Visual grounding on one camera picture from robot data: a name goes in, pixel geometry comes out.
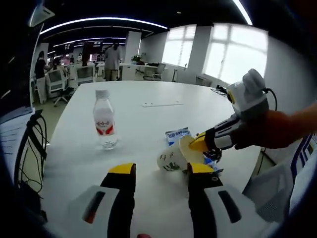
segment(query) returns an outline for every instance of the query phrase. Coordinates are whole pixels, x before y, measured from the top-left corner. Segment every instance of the black ceiling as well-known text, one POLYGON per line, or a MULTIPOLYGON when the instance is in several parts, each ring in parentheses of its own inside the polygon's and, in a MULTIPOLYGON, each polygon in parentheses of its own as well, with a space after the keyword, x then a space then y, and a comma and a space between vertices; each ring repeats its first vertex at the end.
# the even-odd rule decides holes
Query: black ceiling
MULTIPOLYGON (((253 26, 267 30, 301 52, 307 52, 307 33, 296 23, 288 8, 276 0, 240 0, 245 6, 253 26)), ((212 25, 216 22, 246 24, 233 0, 120 0, 79 1, 47 0, 45 6, 55 13, 44 29, 89 17, 125 17, 156 23, 168 28, 187 25, 212 25)), ((94 20, 62 26, 41 35, 40 40, 52 45, 67 41, 95 37, 125 37, 129 29, 105 26, 124 26, 143 29, 142 37, 166 31, 147 24, 127 21, 94 20)))

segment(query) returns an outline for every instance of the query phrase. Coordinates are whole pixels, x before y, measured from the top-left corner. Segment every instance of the floor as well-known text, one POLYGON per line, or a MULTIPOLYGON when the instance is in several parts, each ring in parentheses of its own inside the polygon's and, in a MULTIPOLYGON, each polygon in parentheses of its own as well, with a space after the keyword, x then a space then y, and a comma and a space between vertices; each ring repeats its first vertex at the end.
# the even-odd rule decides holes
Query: floor
MULTIPOLYGON (((45 104, 41 105, 39 103, 34 103, 33 106, 35 107, 36 110, 43 110, 42 116, 45 118, 46 123, 47 123, 47 140, 50 142, 52 135, 54 133, 55 127, 58 123, 59 117, 63 113, 66 103, 63 101, 60 101, 58 103, 57 107, 53 106, 53 101, 48 100, 45 104)), ((32 152, 32 147, 34 147, 32 144, 31 146, 28 147, 28 150, 26 152, 25 156, 25 163, 23 166, 23 171, 24 174, 22 174, 22 179, 23 180, 28 180, 28 184, 35 190, 35 191, 40 191, 41 189, 41 179, 39 176, 39 173, 41 172, 41 163, 39 163, 39 169, 37 165, 37 160, 36 157, 34 156, 32 152)), ((274 163, 267 158, 266 156, 263 156, 262 153, 259 154, 258 157, 258 162, 256 164, 256 167, 253 171, 252 176, 256 176, 257 174, 261 174, 268 169, 272 168, 274 166, 274 163), (259 171, 259 167, 261 164, 261 160, 263 157, 263 162, 259 171)))

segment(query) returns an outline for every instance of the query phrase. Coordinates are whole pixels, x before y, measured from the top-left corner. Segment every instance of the white office chair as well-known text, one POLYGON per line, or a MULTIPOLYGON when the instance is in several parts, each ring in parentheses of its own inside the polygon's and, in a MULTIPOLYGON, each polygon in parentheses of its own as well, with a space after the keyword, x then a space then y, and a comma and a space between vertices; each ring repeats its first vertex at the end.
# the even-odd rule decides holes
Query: white office chair
POLYGON ((267 222, 281 223, 289 214, 295 177, 309 157, 307 147, 311 138, 311 135, 303 138, 293 157, 251 178, 243 191, 255 203, 256 212, 267 222))
MULTIPOLYGON (((47 72, 46 79, 47 79, 47 89, 49 93, 54 93, 57 91, 59 92, 65 91, 68 87, 67 79, 64 77, 63 72, 59 69, 47 72)), ((68 102, 66 98, 63 95, 61 95, 57 99, 55 99, 54 107, 56 107, 57 103, 61 99, 65 101, 66 103, 68 102)))
POLYGON ((164 72, 165 66, 166 66, 166 64, 160 63, 152 75, 143 76, 143 79, 150 80, 150 81, 152 81, 152 80, 155 81, 156 79, 158 79, 159 81, 162 81, 162 74, 164 72))
POLYGON ((77 82, 78 86, 82 83, 92 83, 95 82, 95 66, 88 65, 77 68, 77 82))

